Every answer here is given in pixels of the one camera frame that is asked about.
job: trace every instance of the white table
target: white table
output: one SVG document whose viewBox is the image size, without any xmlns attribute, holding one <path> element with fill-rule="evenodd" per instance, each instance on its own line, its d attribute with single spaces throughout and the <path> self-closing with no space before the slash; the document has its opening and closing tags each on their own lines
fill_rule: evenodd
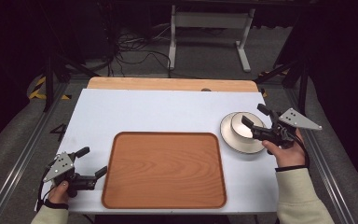
<svg viewBox="0 0 358 224">
<path fill-rule="evenodd" d="M 95 190 L 80 190 L 70 200 L 70 212 L 81 214 L 257 214 L 276 212 L 278 185 L 273 156 L 265 149 L 241 154 L 220 134 L 220 122 L 229 113 L 247 111 L 270 127 L 269 117 L 256 108 L 264 104 L 259 92 L 224 91 L 126 91 L 81 92 L 58 153 L 89 147 L 77 159 L 76 172 L 94 175 L 108 164 L 116 134 L 128 132 L 208 132 L 219 140 L 227 203 L 220 209 L 106 209 L 101 203 L 104 177 Z M 49 184 L 43 188 L 44 195 Z"/>
</svg>

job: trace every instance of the black cable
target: black cable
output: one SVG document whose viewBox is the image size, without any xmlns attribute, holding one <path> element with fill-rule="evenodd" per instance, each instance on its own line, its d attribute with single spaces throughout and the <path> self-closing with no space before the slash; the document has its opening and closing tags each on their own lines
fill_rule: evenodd
<svg viewBox="0 0 358 224">
<path fill-rule="evenodd" d="M 56 187 L 54 186 L 54 187 L 52 187 L 51 189 L 49 189 L 48 192 L 45 193 L 45 196 L 43 196 L 43 202 L 45 201 L 46 196 L 47 196 L 53 189 L 55 189 L 55 188 L 56 188 Z"/>
<path fill-rule="evenodd" d="M 115 76 L 115 72 L 113 71 L 113 65 L 112 65 L 112 62 L 110 62 L 110 64 L 109 64 L 109 68 L 108 69 L 110 69 L 110 72 L 109 73 L 112 73 L 112 77 L 114 77 Z"/>
<path fill-rule="evenodd" d="M 167 30 L 169 30 L 170 27 L 171 26 L 168 26 L 161 33 L 159 33 L 158 35 L 156 35 L 150 39 L 138 37 L 137 35 L 131 34 L 131 33 L 121 34 L 118 38 L 117 45 L 118 45 L 119 49 L 123 49 L 123 50 L 143 49 L 151 43 L 159 42 L 161 39 L 164 39 L 160 36 L 162 34 L 164 34 Z"/>
<path fill-rule="evenodd" d="M 254 215 L 255 224 L 259 224 L 257 215 Z"/>
<path fill-rule="evenodd" d="M 107 65 L 107 76 L 110 77 L 110 63 Z"/>
<path fill-rule="evenodd" d="M 158 61 L 158 63 L 159 63 L 161 66 L 163 66 L 164 68 L 166 68 L 166 66 L 165 66 L 164 64 L 162 64 L 161 61 L 160 61 L 160 60 L 156 57 L 156 55 L 154 55 L 154 54 L 156 53 L 156 54 L 159 54 L 159 55 L 164 56 L 164 57 L 168 60 L 168 68 L 167 68 L 167 70 L 168 70 L 168 78 L 171 78 L 171 69 L 170 69 L 170 67 L 171 67 L 171 60 L 170 60 L 170 57 L 168 57 L 168 55 L 163 54 L 163 53 L 158 52 L 158 51 L 154 51 L 154 50 L 126 50 L 126 51 L 124 51 L 124 52 L 148 52 L 148 54 L 147 54 L 140 62 L 129 63 L 129 62 L 125 62 L 125 61 L 123 61 L 123 60 L 120 60 L 118 57 L 116 57 L 117 62 L 122 62 L 122 63 L 127 63 L 127 64 L 139 64 L 139 63 L 143 63 L 143 62 L 147 59 L 148 56 L 152 55 L 152 56 L 154 56 L 154 57 L 156 58 L 156 60 Z"/>
<path fill-rule="evenodd" d="M 42 175 L 42 179 L 40 180 L 40 184 L 39 184 L 39 191 L 38 191 L 38 198 L 37 198 L 37 206 L 36 206 L 36 212 L 38 212 L 40 210 L 40 208 L 42 207 L 42 205 L 45 202 L 45 197 L 43 197 L 42 199 L 42 188 L 43 185 L 45 184 L 45 182 L 43 181 L 46 177 L 46 175 L 48 174 L 48 171 L 50 170 L 51 166 L 54 164 L 56 160 L 51 161 L 48 166 L 46 166 L 45 172 Z"/>
<path fill-rule="evenodd" d="M 108 64 L 110 64 L 112 61 L 113 61 L 113 57 L 109 57 L 109 59 L 108 59 L 107 62 L 102 63 L 102 64 L 99 64 L 99 65 L 96 65 L 96 66 L 91 67 L 91 68 L 87 68 L 87 69 L 89 69 L 89 70 L 92 71 L 92 72 L 96 72 L 96 71 L 99 71 L 99 70 L 105 68 L 105 67 L 106 67 Z M 83 74 L 82 72 L 80 72 L 80 71 L 77 70 L 77 69 L 73 69 L 73 68 L 66 68 L 66 69 L 69 70 L 72 75 Z"/>
<path fill-rule="evenodd" d="M 305 149 L 304 143 L 301 141 L 301 139 L 295 134 L 295 133 L 287 133 L 287 135 L 291 138 L 293 138 L 293 140 L 295 140 L 299 146 L 301 146 L 301 148 L 304 151 L 304 157 L 305 157 L 305 166 L 309 169 L 310 168 L 310 155 L 308 154 L 308 151 Z"/>
<path fill-rule="evenodd" d="M 83 215 L 90 223 L 94 224 L 94 221 L 87 215 Z"/>
<path fill-rule="evenodd" d="M 123 75 L 123 77 L 125 76 L 124 75 L 124 72 L 123 72 L 123 65 L 121 65 L 121 63 L 119 62 L 119 59 L 117 56 L 115 56 L 116 60 L 117 60 L 117 63 L 118 65 L 120 66 L 120 72 L 121 72 L 121 75 Z"/>
</svg>

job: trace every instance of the wooden board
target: wooden board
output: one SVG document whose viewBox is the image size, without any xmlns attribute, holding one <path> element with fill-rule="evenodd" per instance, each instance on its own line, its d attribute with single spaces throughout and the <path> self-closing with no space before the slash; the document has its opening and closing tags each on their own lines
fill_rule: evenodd
<svg viewBox="0 0 358 224">
<path fill-rule="evenodd" d="M 252 80 L 92 77 L 88 89 L 154 91 L 247 91 L 258 92 Z"/>
<path fill-rule="evenodd" d="M 226 200 L 214 134 L 116 135 L 103 187 L 106 208 L 220 208 Z"/>
</svg>

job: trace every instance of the tray rim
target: tray rim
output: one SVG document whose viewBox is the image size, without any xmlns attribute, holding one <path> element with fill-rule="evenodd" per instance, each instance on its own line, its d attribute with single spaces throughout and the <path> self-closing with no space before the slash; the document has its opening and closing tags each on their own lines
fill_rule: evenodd
<svg viewBox="0 0 358 224">
<path fill-rule="evenodd" d="M 222 185 L 222 191 L 223 191 L 223 200 L 220 204 L 218 205 L 213 205 L 213 206 L 196 206 L 196 207 L 187 207 L 187 206 L 172 206 L 172 207 L 163 207 L 163 206 L 152 206 L 152 207 L 113 207 L 113 206 L 109 206 L 106 202 L 105 202 L 105 193 L 106 193 L 106 188 L 107 188 L 107 183 L 108 183 L 108 178 L 109 178 L 109 173 L 111 172 L 109 169 L 109 165 L 112 162 L 112 159 L 114 157 L 114 149 L 115 149 L 115 142 L 117 141 L 117 139 L 123 135 L 123 134 L 147 134 L 147 135 L 153 135 L 153 134 L 162 134 L 162 135 L 172 135 L 172 134 L 185 134 L 185 135 L 210 135 L 213 140 L 216 143 L 216 149 L 217 149 L 217 156 L 218 156 L 218 161 L 219 161 L 219 170 L 220 170 L 220 174 L 221 174 L 221 178 L 220 178 L 220 182 Z M 143 131 L 136 131 L 136 132 L 131 132 L 131 131 L 123 131 L 120 133 L 117 133 L 114 137 L 113 143 L 112 143 L 112 147 L 111 147 L 111 153 L 110 153 L 110 157 L 109 157 L 109 163 L 108 163 L 108 171 L 106 173 L 106 179 L 104 180 L 103 183 L 103 193 L 102 193 L 102 198 L 101 198 L 101 202 L 103 204 L 103 206 L 107 209 L 220 209 L 223 206 L 226 205 L 227 203 L 227 188 L 226 188 L 226 180 L 225 180 L 225 176 L 224 176 L 224 170 L 223 170 L 223 164 L 222 164 L 222 157 L 221 157 L 221 153 L 220 153 L 220 145 L 219 145 L 219 139 L 217 138 L 217 136 L 214 133 L 209 133 L 209 132 L 197 132 L 197 133 L 192 133 L 192 132 L 143 132 Z"/>
</svg>

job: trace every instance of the yellow tape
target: yellow tape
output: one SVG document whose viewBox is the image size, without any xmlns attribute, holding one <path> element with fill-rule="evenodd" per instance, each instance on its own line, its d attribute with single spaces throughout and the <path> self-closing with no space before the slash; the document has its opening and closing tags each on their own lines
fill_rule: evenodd
<svg viewBox="0 0 358 224">
<path fill-rule="evenodd" d="M 36 86 L 34 86 L 34 91 L 30 94 L 30 96 L 28 97 L 29 99 L 41 99 L 41 100 L 46 100 L 48 97 L 46 96 L 46 94 L 39 94 L 40 88 L 43 86 L 43 83 L 46 82 L 46 77 L 41 77 L 39 78 L 39 80 L 36 83 Z M 72 95 L 63 95 L 61 97 L 62 100 L 70 100 L 72 99 Z"/>
<path fill-rule="evenodd" d="M 263 95 L 263 97 L 267 97 L 267 96 L 268 96 L 266 90 L 264 90 L 264 89 L 261 89 L 261 94 Z"/>
</svg>

